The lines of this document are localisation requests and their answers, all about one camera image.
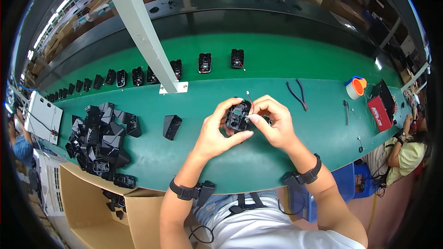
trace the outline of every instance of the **hand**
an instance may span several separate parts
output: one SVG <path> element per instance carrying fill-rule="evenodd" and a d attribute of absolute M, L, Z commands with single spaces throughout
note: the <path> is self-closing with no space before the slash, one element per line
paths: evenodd
<path fill-rule="evenodd" d="M 22 111 L 21 111 L 19 108 L 17 108 L 17 114 L 16 114 L 16 116 L 19 118 L 19 120 L 21 121 L 22 124 L 25 123 L 25 120 L 23 119 Z"/>
<path fill-rule="evenodd" d="M 229 148 L 237 145 L 246 139 L 250 138 L 253 131 L 243 131 L 233 134 L 233 130 L 226 130 L 227 134 L 232 136 L 226 138 L 220 133 L 220 128 L 224 127 L 226 111 L 232 106 L 239 104 L 243 99 L 230 98 L 220 103 L 215 109 L 214 113 L 208 116 L 200 131 L 200 136 L 197 139 L 191 156 L 203 158 L 204 161 L 208 161 L 215 156 L 218 156 L 228 150 Z"/>
<path fill-rule="evenodd" d="M 411 123 L 413 122 L 413 115 L 412 114 L 408 114 L 406 116 L 406 119 L 404 120 L 403 123 L 403 131 L 406 134 L 409 134 L 409 128 L 411 127 Z"/>
<path fill-rule="evenodd" d="M 269 115 L 269 119 L 273 122 L 272 127 L 263 119 L 264 115 Z M 285 106 L 268 95 L 254 101 L 254 111 L 249 115 L 249 119 L 274 147 L 287 152 L 293 142 L 297 140 L 292 127 L 291 113 Z"/>

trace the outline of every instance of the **pliers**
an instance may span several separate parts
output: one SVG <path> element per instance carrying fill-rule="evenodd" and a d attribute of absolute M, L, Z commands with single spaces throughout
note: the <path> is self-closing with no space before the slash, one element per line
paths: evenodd
<path fill-rule="evenodd" d="M 296 81 L 297 81 L 297 83 L 299 84 L 300 89 L 302 90 L 302 98 L 303 98 L 303 100 L 300 99 L 300 97 L 298 97 L 298 96 L 296 95 L 296 93 L 292 90 L 291 85 L 289 84 L 289 82 L 286 82 L 287 88 L 289 89 L 289 91 L 291 92 L 291 94 L 292 94 L 292 95 L 293 95 L 298 101 L 300 101 L 300 103 L 302 103 L 303 108 L 305 109 L 305 111 L 308 111 L 308 107 L 307 107 L 307 104 L 306 104 L 306 101 L 305 101 L 305 98 L 304 98 L 304 89 L 303 89 L 303 85 L 302 85 L 302 83 L 300 82 L 300 80 L 296 79 Z"/>

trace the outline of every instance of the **red wire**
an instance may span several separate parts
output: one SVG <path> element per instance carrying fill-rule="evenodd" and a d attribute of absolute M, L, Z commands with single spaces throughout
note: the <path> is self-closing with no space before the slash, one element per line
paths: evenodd
<path fill-rule="evenodd" d="M 249 100 L 251 100 L 251 103 L 252 103 L 252 113 L 254 113 L 254 111 L 255 111 L 254 102 L 252 102 L 252 99 L 251 99 L 251 97 L 249 95 L 248 95 L 248 97 L 249 97 Z"/>

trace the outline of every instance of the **white appliance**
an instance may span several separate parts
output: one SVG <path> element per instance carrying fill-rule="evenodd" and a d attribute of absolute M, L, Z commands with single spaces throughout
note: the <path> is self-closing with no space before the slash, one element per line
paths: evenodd
<path fill-rule="evenodd" d="M 67 160 L 52 155 L 49 157 L 39 149 L 34 149 L 34 155 L 38 158 L 38 166 L 40 167 L 43 209 L 47 216 L 64 216 L 59 166 Z"/>
<path fill-rule="evenodd" d="M 25 105 L 27 105 L 23 113 L 25 130 L 56 145 L 63 110 L 36 91 L 32 92 Z"/>

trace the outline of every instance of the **green work surface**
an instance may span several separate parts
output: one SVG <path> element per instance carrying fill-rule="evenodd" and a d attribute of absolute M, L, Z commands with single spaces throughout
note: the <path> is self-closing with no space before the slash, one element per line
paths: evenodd
<path fill-rule="evenodd" d="M 377 68 L 374 59 L 350 50 L 292 36 L 280 36 L 252 33 L 225 33 L 210 35 L 184 36 L 161 42 L 169 61 L 181 59 L 183 63 L 182 81 L 239 79 L 239 78 L 305 78 L 347 81 L 352 76 L 364 77 L 369 83 L 384 79 L 388 86 L 401 87 L 401 81 L 394 69 L 383 66 Z M 242 69 L 232 69 L 230 54 L 233 48 L 245 51 Z M 211 73 L 199 74 L 197 71 L 198 55 L 211 53 Z M 47 95 L 59 89 L 75 85 L 77 80 L 95 75 L 106 77 L 108 69 L 125 69 L 129 85 L 132 85 L 131 70 L 141 66 L 147 70 L 147 64 L 139 50 L 134 47 L 100 60 L 94 61 L 54 82 L 41 94 Z M 118 89 L 116 85 L 105 85 L 100 90 L 91 89 L 88 94 L 95 94 Z M 68 99 L 83 94 L 69 95 Z"/>
<path fill-rule="evenodd" d="M 275 67 L 271 66 L 270 70 L 275 71 Z M 299 139 L 311 152 L 318 153 L 330 170 L 351 163 L 388 140 L 399 130 L 398 126 L 401 127 L 406 114 L 410 112 L 409 108 L 400 108 L 394 118 L 397 125 L 379 133 L 365 98 L 350 100 L 344 81 L 301 79 L 309 112 L 305 112 L 289 93 L 286 81 L 288 79 L 281 78 L 192 81 L 189 82 L 187 93 L 168 95 L 159 95 L 159 85 L 145 85 L 123 92 L 88 92 L 84 96 L 56 103 L 63 109 L 58 147 L 49 142 L 44 144 L 69 159 L 64 146 L 71 134 L 71 115 L 83 118 L 88 105 L 115 103 L 116 109 L 138 116 L 142 131 L 139 138 L 125 137 L 123 148 L 131 155 L 132 162 L 119 172 L 135 176 L 137 186 L 165 191 L 193 148 L 203 119 L 213 113 L 219 102 L 234 96 L 247 97 L 247 90 L 253 100 L 269 94 L 287 106 Z M 300 95 L 296 81 L 289 81 L 295 93 Z M 399 88 L 389 89 L 399 105 L 405 102 Z M 372 85 L 369 85 L 366 93 L 369 94 L 371 90 Z M 349 101 L 350 125 L 346 125 L 343 100 Z M 172 114 L 183 119 L 174 141 L 162 135 L 164 116 Z M 360 143 L 357 136 L 362 138 L 365 147 L 362 153 L 358 152 Z M 250 192 L 282 186 L 283 174 L 294 170 L 289 157 L 272 147 L 261 132 L 255 130 L 247 141 L 211 159 L 203 169 L 200 181 L 215 183 L 217 194 Z"/>

